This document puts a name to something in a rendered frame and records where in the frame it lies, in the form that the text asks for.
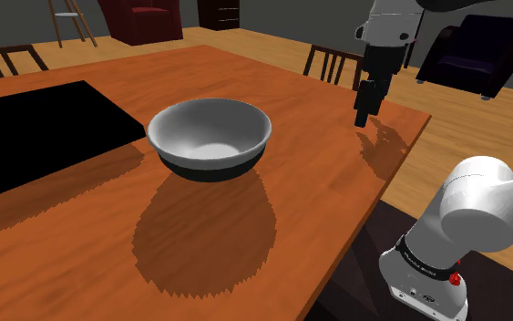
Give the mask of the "wooden dining table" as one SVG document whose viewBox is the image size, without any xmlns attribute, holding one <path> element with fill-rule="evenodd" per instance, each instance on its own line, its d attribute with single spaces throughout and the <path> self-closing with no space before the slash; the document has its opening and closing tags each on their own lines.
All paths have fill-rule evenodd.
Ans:
<svg viewBox="0 0 513 321">
<path fill-rule="evenodd" d="M 0 79 L 0 96 L 85 80 L 141 123 L 234 98 L 272 136 L 253 171 L 173 175 L 146 140 L 0 195 L 0 321 L 302 321 L 427 124 L 208 46 Z"/>
</svg>

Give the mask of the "dark wooden cabinet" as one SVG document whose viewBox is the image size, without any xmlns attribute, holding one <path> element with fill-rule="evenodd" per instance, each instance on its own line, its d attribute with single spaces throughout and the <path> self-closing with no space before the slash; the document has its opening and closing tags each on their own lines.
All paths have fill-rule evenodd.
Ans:
<svg viewBox="0 0 513 321">
<path fill-rule="evenodd" d="M 213 31 L 240 27 L 240 0 L 197 0 L 200 27 Z"/>
</svg>

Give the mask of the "white bowl with black base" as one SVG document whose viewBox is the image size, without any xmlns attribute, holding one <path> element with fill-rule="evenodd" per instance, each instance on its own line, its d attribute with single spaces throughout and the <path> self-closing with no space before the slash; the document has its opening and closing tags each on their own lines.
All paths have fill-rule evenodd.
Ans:
<svg viewBox="0 0 513 321">
<path fill-rule="evenodd" d="M 190 181 L 227 181 L 252 169 L 272 135 L 260 109 L 229 98 L 198 98 L 160 111 L 147 138 L 162 163 Z"/>
</svg>

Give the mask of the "dark robot stand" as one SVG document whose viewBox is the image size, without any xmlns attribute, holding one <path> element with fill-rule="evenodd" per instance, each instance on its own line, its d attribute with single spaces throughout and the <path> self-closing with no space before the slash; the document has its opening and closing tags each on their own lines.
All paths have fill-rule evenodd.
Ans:
<svg viewBox="0 0 513 321">
<path fill-rule="evenodd" d="M 303 321 L 434 321 L 394 299 L 378 260 L 416 219 L 379 202 Z M 461 259 L 466 321 L 513 321 L 513 272 L 471 251 Z"/>
</svg>

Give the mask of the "wooden stool with white seat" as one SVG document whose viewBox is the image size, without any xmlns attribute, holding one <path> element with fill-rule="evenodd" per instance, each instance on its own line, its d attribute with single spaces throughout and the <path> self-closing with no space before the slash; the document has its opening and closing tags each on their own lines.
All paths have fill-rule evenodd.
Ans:
<svg viewBox="0 0 513 321">
<path fill-rule="evenodd" d="M 78 36 L 82 42 L 86 42 L 87 38 L 89 38 L 92 45 L 94 47 L 97 47 L 97 41 L 96 41 L 93 33 L 91 32 L 91 29 L 89 28 L 87 20 L 85 19 L 83 13 L 81 12 L 81 10 L 77 4 L 77 0 L 62 0 L 62 1 L 64 2 L 65 6 L 66 6 L 66 9 L 67 9 L 66 12 L 57 12 L 54 8 L 54 0 L 47 0 L 49 10 L 50 10 L 50 15 L 51 15 L 51 18 L 53 21 L 53 26 L 54 26 L 54 30 L 55 30 L 55 34 L 56 34 L 56 41 L 58 43 L 58 46 L 60 48 L 63 47 L 62 38 L 61 38 L 61 35 L 59 32 L 59 27 L 58 27 L 58 23 L 57 23 L 57 19 L 59 17 L 61 17 L 61 18 L 69 18 L 73 22 L 73 24 L 77 30 Z"/>
</svg>

